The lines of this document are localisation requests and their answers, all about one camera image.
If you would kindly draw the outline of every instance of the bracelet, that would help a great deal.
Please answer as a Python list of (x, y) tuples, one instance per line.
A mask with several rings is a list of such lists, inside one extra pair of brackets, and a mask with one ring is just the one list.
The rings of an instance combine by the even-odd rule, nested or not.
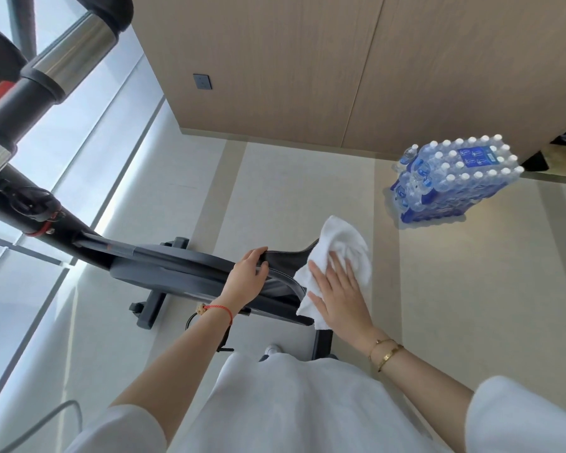
[(380, 366), (377, 369), (377, 372), (381, 372), (381, 368), (384, 367), (384, 364), (386, 362), (388, 362), (388, 359), (392, 358), (396, 353), (398, 353), (400, 350), (402, 350), (404, 347), (402, 345), (398, 345), (398, 347), (394, 348), (392, 351), (390, 351), (390, 353), (388, 353), (387, 355), (384, 356), (384, 359), (381, 360), (380, 362)]
[(371, 348), (371, 351), (369, 352), (369, 356), (368, 356), (367, 359), (369, 359), (371, 361), (371, 353), (373, 353), (373, 350), (375, 350), (375, 347), (377, 345), (379, 345), (380, 343), (383, 343), (383, 342), (394, 342), (394, 340), (393, 339), (377, 340), (375, 342), (375, 345), (373, 345), (373, 347)]
[(204, 305), (203, 308), (205, 310), (210, 309), (210, 308), (222, 308), (223, 310), (226, 310), (230, 316), (230, 324), (229, 326), (233, 325), (233, 313), (224, 305)]

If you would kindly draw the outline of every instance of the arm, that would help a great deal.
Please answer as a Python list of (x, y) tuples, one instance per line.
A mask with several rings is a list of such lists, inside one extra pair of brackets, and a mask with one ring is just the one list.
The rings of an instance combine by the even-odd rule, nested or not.
[[(373, 325), (350, 262), (346, 260), (344, 271), (335, 253), (331, 253), (331, 258), (335, 269), (330, 265), (325, 274), (312, 261), (309, 262), (323, 298), (312, 292), (308, 296), (327, 325), (342, 340), (365, 357), (373, 350), (371, 361), (379, 365), (397, 344), (386, 341), (374, 348), (377, 340), (390, 337)], [(456, 452), (465, 451), (465, 416), (474, 394), (472, 390), (408, 350), (394, 354), (381, 372), (415, 405), (449, 447)]]
[[(223, 305), (236, 315), (258, 295), (269, 268), (264, 262), (256, 273), (256, 264), (266, 249), (249, 251), (235, 264), (222, 294), (212, 302), (213, 305)], [(208, 309), (111, 406), (132, 404), (144, 408), (158, 421), (169, 445), (229, 323), (226, 310)]]

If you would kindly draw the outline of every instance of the white sleeve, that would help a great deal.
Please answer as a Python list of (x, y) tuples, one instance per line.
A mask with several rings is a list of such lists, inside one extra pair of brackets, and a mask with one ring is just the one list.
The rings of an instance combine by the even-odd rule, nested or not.
[(468, 453), (566, 452), (566, 412), (505, 377), (476, 390), (465, 421)]
[(66, 453), (165, 452), (161, 426), (145, 409), (136, 405), (108, 408), (74, 439)]

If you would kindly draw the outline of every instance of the towel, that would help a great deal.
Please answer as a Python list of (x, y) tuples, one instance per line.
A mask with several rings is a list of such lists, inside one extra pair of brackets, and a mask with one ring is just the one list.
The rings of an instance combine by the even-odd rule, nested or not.
[[(325, 273), (327, 262), (331, 259), (329, 251), (335, 251), (338, 258), (342, 262), (342, 267), (346, 270), (344, 259), (350, 260), (352, 271), (360, 286), (361, 292), (369, 286), (371, 279), (371, 260), (369, 258), (369, 248), (365, 243), (363, 236), (358, 233), (354, 227), (348, 224), (345, 220), (337, 216), (330, 216), (325, 221), (319, 242), (310, 251), (308, 257), (309, 261), (317, 264), (321, 272)], [(310, 273), (308, 265), (301, 267), (293, 279), (301, 286), (305, 287), (308, 291), (312, 291), (317, 296), (322, 297), (319, 285)], [(304, 296), (298, 308), (297, 315), (307, 316), (314, 320), (314, 328), (317, 330), (329, 329), (323, 316), (318, 312), (317, 307), (314, 306), (308, 295)]]

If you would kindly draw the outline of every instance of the forearm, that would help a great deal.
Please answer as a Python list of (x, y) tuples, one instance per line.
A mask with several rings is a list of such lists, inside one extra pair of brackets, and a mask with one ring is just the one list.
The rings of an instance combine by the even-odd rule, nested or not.
[[(370, 334), (370, 345), (363, 345), (368, 354), (377, 339), (388, 338), (381, 330)], [(396, 344), (385, 342), (372, 353), (372, 361), (379, 363)], [(409, 350), (394, 354), (381, 368), (419, 410), (438, 435), (456, 452), (465, 451), (465, 417), (474, 395), (473, 391), (455, 379), (421, 360)]]
[[(214, 304), (226, 305), (226, 300), (216, 299)], [(112, 406), (143, 407), (158, 421), (169, 445), (229, 323), (228, 312), (208, 309), (113, 401)]]

